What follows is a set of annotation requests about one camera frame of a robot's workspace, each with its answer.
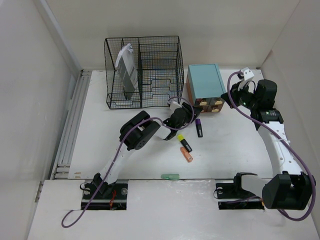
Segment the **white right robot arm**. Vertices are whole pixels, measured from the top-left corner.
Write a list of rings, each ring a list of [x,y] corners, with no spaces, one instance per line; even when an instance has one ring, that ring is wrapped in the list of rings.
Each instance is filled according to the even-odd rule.
[[[274,107],[277,84],[259,80],[253,92],[245,80],[227,85],[221,97],[236,110],[243,106],[250,110],[245,117],[254,123],[265,145],[272,167],[272,178],[267,181],[255,173],[238,172],[233,179],[234,197],[247,193],[260,197],[268,209],[280,212],[302,211],[308,202],[315,201],[316,182],[305,163],[290,147],[285,134],[284,120]]]

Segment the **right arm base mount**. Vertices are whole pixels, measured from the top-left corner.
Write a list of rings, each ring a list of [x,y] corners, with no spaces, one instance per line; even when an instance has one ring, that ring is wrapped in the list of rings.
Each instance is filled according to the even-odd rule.
[[[213,196],[219,210],[264,210],[260,197],[240,189],[233,181],[217,181]]]

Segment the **blue and orange drawer box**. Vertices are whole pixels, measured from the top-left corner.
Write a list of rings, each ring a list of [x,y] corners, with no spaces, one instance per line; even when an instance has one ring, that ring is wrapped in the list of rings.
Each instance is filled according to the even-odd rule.
[[[186,87],[190,103],[203,113],[218,113],[225,101],[221,95],[227,91],[219,65],[191,64],[188,66]]]

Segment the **purple highlighter marker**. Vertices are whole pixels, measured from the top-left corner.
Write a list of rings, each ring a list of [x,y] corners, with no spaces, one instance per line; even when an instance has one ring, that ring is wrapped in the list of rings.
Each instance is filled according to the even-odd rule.
[[[202,123],[201,120],[199,118],[197,118],[195,120],[195,126],[196,126],[196,131],[197,131],[197,136],[199,138],[203,137],[203,129],[202,129]]]

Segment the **yellow highlighter marker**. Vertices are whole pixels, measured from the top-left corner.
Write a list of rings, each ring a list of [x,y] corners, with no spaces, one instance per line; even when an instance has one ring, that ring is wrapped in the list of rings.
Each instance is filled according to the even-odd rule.
[[[182,134],[179,134],[177,136],[177,139],[182,144],[182,146],[186,149],[186,151],[188,153],[190,153],[192,151],[191,146],[189,145],[189,143],[186,141],[186,139],[184,138],[184,136]]]

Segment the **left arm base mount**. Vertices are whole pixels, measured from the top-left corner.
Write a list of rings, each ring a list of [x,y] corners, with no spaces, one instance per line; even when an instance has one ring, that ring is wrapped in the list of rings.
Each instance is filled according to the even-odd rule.
[[[95,195],[93,200],[87,207],[88,211],[124,211],[127,209],[129,182],[126,180],[119,180],[114,183],[111,192],[107,196],[102,196],[99,192]],[[89,183],[83,182],[79,186],[82,190],[81,210],[84,210],[87,203],[90,201],[96,187]]]

